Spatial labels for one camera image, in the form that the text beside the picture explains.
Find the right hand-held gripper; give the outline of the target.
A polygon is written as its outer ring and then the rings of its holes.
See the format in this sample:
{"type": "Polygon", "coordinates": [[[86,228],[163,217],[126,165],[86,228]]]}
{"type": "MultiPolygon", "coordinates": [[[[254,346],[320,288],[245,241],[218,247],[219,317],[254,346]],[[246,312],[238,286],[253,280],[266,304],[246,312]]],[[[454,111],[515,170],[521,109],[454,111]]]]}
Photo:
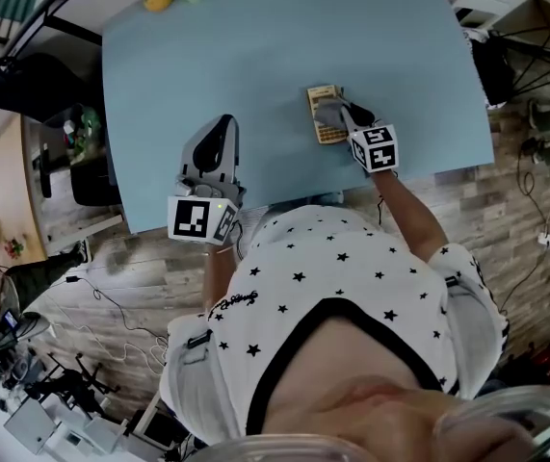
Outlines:
{"type": "Polygon", "coordinates": [[[354,103],[341,108],[354,159],[369,173],[396,169],[399,148],[393,124],[373,126],[375,115],[354,103]]]}

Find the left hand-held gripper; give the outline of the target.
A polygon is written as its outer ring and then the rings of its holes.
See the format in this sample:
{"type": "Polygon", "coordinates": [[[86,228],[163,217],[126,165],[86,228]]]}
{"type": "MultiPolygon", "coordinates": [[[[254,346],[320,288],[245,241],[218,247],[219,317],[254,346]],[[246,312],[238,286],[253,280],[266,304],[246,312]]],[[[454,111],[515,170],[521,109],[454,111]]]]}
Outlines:
{"type": "Polygon", "coordinates": [[[221,246],[236,222],[246,189],[235,180],[239,126],[233,115],[220,115],[203,125],[184,145],[182,173],[175,195],[168,197],[168,237],[221,246]],[[185,176],[190,169],[218,181],[185,176]]]}

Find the grey cloth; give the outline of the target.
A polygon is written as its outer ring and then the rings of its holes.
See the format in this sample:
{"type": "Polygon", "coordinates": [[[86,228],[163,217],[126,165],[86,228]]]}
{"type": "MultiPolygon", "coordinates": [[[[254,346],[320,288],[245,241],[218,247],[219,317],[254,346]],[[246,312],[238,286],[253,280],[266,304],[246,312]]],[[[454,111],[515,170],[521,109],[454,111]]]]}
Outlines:
{"type": "Polygon", "coordinates": [[[318,99],[317,108],[313,114],[313,118],[318,123],[331,127],[336,130],[348,131],[346,120],[343,117],[342,111],[348,107],[350,103],[340,97],[321,97],[318,99]]]}

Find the gold calculator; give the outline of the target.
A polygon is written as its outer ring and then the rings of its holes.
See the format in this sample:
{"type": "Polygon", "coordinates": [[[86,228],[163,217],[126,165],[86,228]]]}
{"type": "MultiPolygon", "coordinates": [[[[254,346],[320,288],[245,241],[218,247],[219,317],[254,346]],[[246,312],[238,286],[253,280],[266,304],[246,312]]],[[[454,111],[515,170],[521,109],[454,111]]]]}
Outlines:
{"type": "Polygon", "coordinates": [[[309,88],[306,90],[309,109],[313,118],[313,124],[319,144],[335,144],[345,141],[348,131],[345,127],[342,129],[328,126],[318,120],[317,111],[322,99],[335,99],[342,95],[342,90],[338,86],[327,85],[309,88]]]}

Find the person's left forearm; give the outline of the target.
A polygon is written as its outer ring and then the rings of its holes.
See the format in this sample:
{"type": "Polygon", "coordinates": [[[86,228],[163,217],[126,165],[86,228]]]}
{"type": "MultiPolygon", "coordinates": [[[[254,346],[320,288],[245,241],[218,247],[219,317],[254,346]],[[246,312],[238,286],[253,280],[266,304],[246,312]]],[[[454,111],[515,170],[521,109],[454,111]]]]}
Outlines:
{"type": "Polygon", "coordinates": [[[202,301],[206,311],[210,311],[225,297],[236,269],[236,249],[233,244],[206,247],[202,287],[202,301]]]}

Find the person's blue jeans leg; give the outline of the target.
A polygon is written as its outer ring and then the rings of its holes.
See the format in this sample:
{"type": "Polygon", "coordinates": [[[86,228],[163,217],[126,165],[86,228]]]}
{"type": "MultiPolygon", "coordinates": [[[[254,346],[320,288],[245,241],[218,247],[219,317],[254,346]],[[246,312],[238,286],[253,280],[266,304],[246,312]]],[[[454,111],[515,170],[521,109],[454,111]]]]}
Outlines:
{"type": "Polygon", "coordinates": [[[309,203],[320,206],[342,206],[344,204],[344,193],[339,191],[314,195],[309,198],[309,203]]]}

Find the black storage box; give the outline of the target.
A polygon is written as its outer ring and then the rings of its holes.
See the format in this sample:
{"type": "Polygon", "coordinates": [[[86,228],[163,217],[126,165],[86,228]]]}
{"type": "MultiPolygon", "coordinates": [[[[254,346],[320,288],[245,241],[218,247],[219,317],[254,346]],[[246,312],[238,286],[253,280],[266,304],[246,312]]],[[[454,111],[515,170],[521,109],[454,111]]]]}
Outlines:
{"type": "Polygon", "coordinates": [[[118,186],[112,184],[105,158],[73,165],[69,172],[72,194],[77,204],[104,207],[121,203],[118,186]]]}

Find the black waste bin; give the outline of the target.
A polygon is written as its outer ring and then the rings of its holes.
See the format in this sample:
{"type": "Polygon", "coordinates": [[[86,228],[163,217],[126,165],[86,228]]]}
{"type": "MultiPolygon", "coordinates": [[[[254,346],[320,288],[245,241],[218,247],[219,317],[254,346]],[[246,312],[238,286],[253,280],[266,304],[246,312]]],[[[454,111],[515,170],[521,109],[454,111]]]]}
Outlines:
{"type": "Polygon", "coordinates": [[[105,129],[97,110],[77,103],[51,116],[39,127],[39,148],[53,166],[73,166],[102,157],[105,129]]]}

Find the black bag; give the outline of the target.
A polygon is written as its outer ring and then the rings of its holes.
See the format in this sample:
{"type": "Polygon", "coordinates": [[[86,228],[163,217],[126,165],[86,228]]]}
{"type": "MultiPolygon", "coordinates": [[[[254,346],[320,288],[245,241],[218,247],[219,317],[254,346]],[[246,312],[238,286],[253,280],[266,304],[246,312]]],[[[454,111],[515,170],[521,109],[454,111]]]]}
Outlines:
{"type": "Polygon", "coordinates": [[[501,107],[513,95],[514,70],[507,61],[507,51],[501,41],[470,39],[471,53],[478,72],[487,105],[501,107]]]}

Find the person's white star-print shirt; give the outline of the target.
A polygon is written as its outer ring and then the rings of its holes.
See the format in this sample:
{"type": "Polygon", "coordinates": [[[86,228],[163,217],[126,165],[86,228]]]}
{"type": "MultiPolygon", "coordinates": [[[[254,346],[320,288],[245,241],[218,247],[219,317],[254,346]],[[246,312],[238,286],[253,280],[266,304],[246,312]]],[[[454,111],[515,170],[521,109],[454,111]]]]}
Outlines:
{"type": "Polygon", "coordinates": [[[170,323],[162,400],[209,445],[255,435],[291,360],[334,318],[393,352],[423,389],[465,399],[510,328],[463,246],[425,262],[354,211],[304,206],[256,232],[210,311],[170,323]]]}

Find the black office chair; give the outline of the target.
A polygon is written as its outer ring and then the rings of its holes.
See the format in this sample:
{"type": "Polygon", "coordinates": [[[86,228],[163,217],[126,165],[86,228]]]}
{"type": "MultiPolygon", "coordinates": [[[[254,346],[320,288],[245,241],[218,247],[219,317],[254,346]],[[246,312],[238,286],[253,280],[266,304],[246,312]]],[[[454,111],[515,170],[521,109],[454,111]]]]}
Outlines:
{"type": "Polygon", "coordinates": [[[0,58],[0,110],[44,122],[90,102],[86,83],[51,55],[0,58]]]}

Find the light wooden side desk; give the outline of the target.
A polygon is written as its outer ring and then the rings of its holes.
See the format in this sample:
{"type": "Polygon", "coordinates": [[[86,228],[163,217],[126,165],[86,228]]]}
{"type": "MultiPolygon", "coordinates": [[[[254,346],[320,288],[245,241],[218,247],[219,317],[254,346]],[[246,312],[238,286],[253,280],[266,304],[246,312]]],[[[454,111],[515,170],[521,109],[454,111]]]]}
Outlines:
{"type": "Polygon", "coordinates": [[[0,135],[0,266],[10,268],[46,258],[22,117],[13,114],[0,135]],[[5,241],[11,239],[24,245],[18,259],[11,259],[5,251],[5,241]]]}

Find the person's neck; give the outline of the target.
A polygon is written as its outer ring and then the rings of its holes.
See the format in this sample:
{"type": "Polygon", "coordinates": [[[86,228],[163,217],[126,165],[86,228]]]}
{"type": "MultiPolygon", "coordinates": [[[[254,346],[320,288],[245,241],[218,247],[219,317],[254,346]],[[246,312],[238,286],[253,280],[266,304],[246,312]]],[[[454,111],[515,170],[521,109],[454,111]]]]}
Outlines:
{"type": "Polygon", "coordinates": [[[439,422],[466,401],[421,388],[393,352],[350,321],[330,319],[301,346],[269,399],[265,434],[316,434],[364,449],[374,462],[525,462],[523,428],[479,417],[439,422]]]}

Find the black folding stand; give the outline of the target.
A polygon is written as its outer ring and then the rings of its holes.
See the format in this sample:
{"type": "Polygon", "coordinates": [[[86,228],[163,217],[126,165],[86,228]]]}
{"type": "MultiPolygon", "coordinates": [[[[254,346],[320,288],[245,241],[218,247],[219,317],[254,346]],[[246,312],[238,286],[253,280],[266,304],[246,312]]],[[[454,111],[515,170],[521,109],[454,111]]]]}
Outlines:
{"type": "Polygon", "coordinates": [[[74,359],[79,369],[73,370],[57,360],[53,352],[48,352],[47,355],[55,366],[43,379],[25,387],[24,392],[28,398],[42,403],[54,395],[69,410],[78,407],[89,420],[92,419],[92,414],[105,418],[104,408],[95,397],[95,393],[106,397],[108,394],[118,393],[120,386],[111,387],[97,379],[102,364],[98,363],[93,372],[90,372],[81,361],[83,354],[78,352],[74,359]]]}

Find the white equipment case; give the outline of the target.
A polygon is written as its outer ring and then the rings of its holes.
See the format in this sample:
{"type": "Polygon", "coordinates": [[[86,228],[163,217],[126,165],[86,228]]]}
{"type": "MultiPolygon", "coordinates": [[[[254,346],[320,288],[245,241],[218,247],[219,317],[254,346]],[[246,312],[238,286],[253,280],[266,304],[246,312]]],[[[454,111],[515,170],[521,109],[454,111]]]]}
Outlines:
{"type": "Polygon", "coordinates": [[[37,455],[55,433],[57,425],[33,398],[27,398],[4,423],[4,428],[28,451],[37,455]]]}

